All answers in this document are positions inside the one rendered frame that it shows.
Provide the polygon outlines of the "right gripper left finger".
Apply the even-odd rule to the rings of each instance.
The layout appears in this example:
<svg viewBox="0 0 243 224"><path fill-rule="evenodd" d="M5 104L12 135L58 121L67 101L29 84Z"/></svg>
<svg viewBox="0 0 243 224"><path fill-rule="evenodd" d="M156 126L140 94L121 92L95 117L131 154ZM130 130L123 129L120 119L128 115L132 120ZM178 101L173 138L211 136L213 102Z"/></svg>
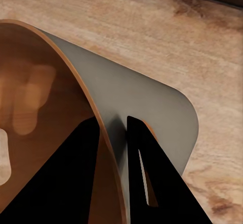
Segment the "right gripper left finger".
<svg viewBox="0 0 243 224"><path fill-rule="evenodd" d="M0 224L88 224L99 141L82 121L0 214Z"/></svg>

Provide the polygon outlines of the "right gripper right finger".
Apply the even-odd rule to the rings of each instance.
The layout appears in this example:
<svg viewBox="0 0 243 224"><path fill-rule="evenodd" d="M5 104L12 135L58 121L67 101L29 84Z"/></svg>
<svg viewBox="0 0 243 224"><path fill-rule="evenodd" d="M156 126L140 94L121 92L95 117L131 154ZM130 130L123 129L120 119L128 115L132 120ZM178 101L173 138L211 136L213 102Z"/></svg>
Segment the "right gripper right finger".
<svg viewBox="0 0 243 224"><path fill-rule="evenodd" d="M213 224L146 124L127 117L131 224ZM158 207L147 204L140 154Z"/></svg>

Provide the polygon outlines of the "trash can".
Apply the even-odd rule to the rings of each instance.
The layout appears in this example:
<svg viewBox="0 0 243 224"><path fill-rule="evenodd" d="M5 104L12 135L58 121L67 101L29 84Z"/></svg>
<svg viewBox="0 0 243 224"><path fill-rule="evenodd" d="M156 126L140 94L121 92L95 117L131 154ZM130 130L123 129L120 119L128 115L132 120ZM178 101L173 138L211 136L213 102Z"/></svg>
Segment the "trash can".
<svg viewBox="0 0 243 224"><path fill-rule="evenodd" d="M99 141L88 224L131 224L127 117L143 121L182 176L198 137L189 99L177 89L14 19L0 20L0 129L11 175L0 214L84 120ZM139 156L147 204L158 202Z"/></svg>

